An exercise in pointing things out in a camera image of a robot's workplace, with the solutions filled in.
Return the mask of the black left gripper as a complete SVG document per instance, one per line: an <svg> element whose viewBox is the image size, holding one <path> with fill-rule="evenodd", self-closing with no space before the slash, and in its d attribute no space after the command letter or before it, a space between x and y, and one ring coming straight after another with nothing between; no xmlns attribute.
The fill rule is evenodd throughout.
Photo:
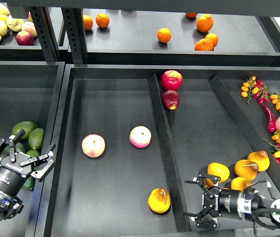
<svg viewBox="0 0 280 237"><path fill-rule="evenodd" d="M16 144L24 135L25 130L21 129L16 135L0 139L0 155L9 147L9 156L0 156L0 191L11 198L17 196L30 176L42 182L55 166L55 143L51 143L48 151L39 157L31 158L27 154L16 152Z"/></svg>

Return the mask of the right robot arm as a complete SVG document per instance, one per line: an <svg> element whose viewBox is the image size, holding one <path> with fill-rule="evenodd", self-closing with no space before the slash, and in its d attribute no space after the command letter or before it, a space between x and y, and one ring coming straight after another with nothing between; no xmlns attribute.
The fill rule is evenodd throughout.
<svg viewBox="0 0 280 237"><path fill-rule="evenodd" d="M199 174L187 184L198 185L202 191L202 210L198 213L185 212L200 229L215 230L220 227L218 218L247 220L267 230L280 230L280 198L275 198L268 180L266 183L270 198L259 193L253 185L243 190L224 189L218 186L221 178L210 174Z"/></svg>

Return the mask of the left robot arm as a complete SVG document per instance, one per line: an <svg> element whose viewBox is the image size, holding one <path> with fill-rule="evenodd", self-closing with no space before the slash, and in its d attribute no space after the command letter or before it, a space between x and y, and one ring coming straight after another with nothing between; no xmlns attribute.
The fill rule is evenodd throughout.
<svg viewBox="0 0 280 237"><path fill-rule="evenodd" d="M17 195L26 181L30 177L43 181L55 166L55 143L51 143L45 154L34 158L16 151L16 144L24 134L21 129L17 135L0 139L0 221L21 213L23 201Z"/></svg>

